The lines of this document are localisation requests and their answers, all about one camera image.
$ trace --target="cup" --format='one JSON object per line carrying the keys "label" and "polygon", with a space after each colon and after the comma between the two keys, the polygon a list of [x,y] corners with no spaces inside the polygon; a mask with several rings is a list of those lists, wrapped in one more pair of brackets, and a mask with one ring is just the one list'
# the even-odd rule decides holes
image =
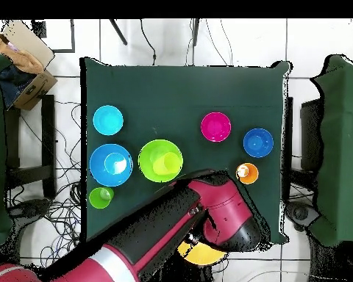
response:
{"label": "cup", "polygon": [[114,191],[109,187],[98,187],[89,194],[90,204],[96,209],[106,208],[114,198]]}
{"label": "cup", "polygon": [[180,167],[179,157],[172,152],[163,154],[153,163],[153,171],[160,176],[178,173]]}
{"label": "cup", "polygon": [[241,177],[246,177],[249,174],[249,168],[244,165],[241,164],[239,167],[237,167],[237,178],[241,178]]}
{"label": "cup", "polygon": [[248,174],[244,177],[240,177],[237,174],[237,178],[239,178],[239,180],[246,185],[254,183],[259,178],[259,170],[252,163],[244,163],[242,165],[248,168]]}
{"label": "cup", "polygon": [[111,153],[104,160],[104,167],[110,174],[120,174],[126,169],[126,158],[120,153]]}

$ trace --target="bowl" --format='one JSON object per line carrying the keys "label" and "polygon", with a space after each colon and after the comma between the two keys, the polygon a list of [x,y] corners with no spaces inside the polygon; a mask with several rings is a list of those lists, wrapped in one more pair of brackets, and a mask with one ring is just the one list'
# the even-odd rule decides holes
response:
{"label": "bowl", "polygon": [[265,129],[252,129],[243,138],[243,147],[248,155],[263,158],[272,151],[274,139]]}
{"label": "bowl", "polygon": [[93,125],[97,132],[102,135],[114,135],[123,126],[123,115],[114,106],[105,105],[99,107],[93,116]]}
{"label": "bowl", "polygon": [[129,152],[116,144],[99,146],[90,156],[90,172],[103,186],[116,187],[131,176],[133,162]]}
{"label": "bowl", "polygon": [[222,112],[211,112],[203,118],[200,129],[207,140],[222,142],[229,136],[232,125]]}
{"label": "bowl", "polygon": [[164,183],[178,176],[183,166],[183,157],[172,142],[152,140],[141,148],[138,165],[148,180]]}

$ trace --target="magenta bowl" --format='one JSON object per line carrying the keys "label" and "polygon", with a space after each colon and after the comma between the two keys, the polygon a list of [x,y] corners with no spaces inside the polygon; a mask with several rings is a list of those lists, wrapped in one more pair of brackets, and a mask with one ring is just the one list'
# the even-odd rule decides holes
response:
{"label": "magenta bowl", "polygon": [[229,136],[232,125],[222,112],[211,112],[203,118],[200,129],[207,140],[222,142]]}

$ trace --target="tiled floor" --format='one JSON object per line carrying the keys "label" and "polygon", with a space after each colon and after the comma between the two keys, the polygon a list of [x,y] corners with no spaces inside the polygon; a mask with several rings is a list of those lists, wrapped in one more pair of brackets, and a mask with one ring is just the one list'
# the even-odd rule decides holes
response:
{"label": "tiled floor", "polygon": [[[202,20],[195,50],[196,66],[223,65],[221,56],[230,63],[230,49],[219,19]],[[71,30],[67,21],[48,22],[49,37],[45,40],[51,48],[71,48]],[[235,66],[271,66],[287,60],[293,63],[288,80],[289,96],[294,97],[293,107],[293,167],[300,167],[301,135],[299,109],[303,102],[319,97],[309,78],[318,75],[329,54],[345,54],[353,60],[353,19],[223,19],[222,24],[232,47]],[[80,101],[79,57],[93,57],[110,65],[151,65],[152,50],[147,45],[139,20],[118,20],[118,25],[128,41],[124,46],[108,20],[74,20],[75,53],[56,54],[48,70],[58,78],[49,93],[57,101],[57,129],[66,138],[66,150],[71,152],[80,136],[80,129],[71,120],[71,111],[79,121]],[[190,19],[144,19],[143,28],[157,53],[156,65],[183,66],[192,64],[192,51],[188,50],[191,38]],[[31,112],[23,112],[30,126],[40,135],[40,105]],[[70,167],[64,152],[65,141],[57,135],[58,167]],[[40,164],[40,142],[21,124],[21,165]],[[80,160],[80,145],[73,158]],[[77,170],[67,172],[70,181],[79,180]],[[65,176],[58,179],[58,186],[67,183]],[[42,196],[39,183],[27,185],[22,198]],[[289,243],[274,245],[266,252],[232,253],[223,263],[215,265],[216,282],[306,282],[310,269],[310,248],[307,237],[294,230],[285,220],[285,233]],[[21,244],[24,264],[40,265],[40,252],[57,238],[53,226],[40,220],[29,226]]]}

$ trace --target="blue bowl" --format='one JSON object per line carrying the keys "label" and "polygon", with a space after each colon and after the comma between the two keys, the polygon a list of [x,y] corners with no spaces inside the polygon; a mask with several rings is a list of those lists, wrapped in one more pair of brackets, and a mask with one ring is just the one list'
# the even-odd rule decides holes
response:
{"label": "blue bowl", "polygon": [[116,187],[131,176],[133,162],[129,152],[116,144],[98,147],[90,157],[90,172],[103,186]]}
{"label": "blue bowl", "polygon": [[114,135],[123,126],[123,115],[114,106],[106,105],[99,107],[93,116],[93,125],[103,135]]}
{"label": "blue bowl", "polygon": [[254,158],[269,155],[274,147],[274,139],[265,129],[252,129],[243,138],[244,150]]}

